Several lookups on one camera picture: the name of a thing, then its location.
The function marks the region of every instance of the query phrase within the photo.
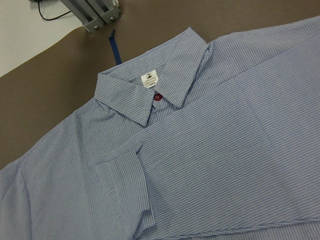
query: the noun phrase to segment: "shirt label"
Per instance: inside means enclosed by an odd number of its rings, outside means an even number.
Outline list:
[[[158,82],[158,75],[156,70],[152,70],[151,72],[148,72],[145,75],[141,76],[142,84],[145,88],[152,88],[154,87]]]

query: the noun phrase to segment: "blue strap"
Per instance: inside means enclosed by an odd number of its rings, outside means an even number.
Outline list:
[[[120,54],[119,54],[119,50],[118,50],[118,46],[117,46],[114,34],[115,34],[115,30],[112,30],[112,33],[111,33],[111,35],[109,37],[109,42],[111,44],[111,48],[112,48],[112,51],[113,51],[115,63],[117,65],[119,65],[119,64],[122,63],[122,61],[121,61],[121,58],[120,58]]]

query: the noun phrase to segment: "fabric fold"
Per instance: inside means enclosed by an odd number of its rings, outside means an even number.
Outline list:
[[[114,226],[126,240],[156,225],[145,175],[135,151],[96,166]]]

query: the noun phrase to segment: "button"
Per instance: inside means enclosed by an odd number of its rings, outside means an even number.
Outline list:
[[[156,93],[153,97],[155,101],[160,101],[162,99],[162,95],[160,93]]]

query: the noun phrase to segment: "white background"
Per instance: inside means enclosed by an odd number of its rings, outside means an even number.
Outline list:
[[[59,0],[40,2],[45,18],[54,18],[68,8]],[[0,77],[54,45],[66,34],[82,26],[69,13],[53,21],[45,21],[38,3],[29,0],[2,0],[0,7]]]

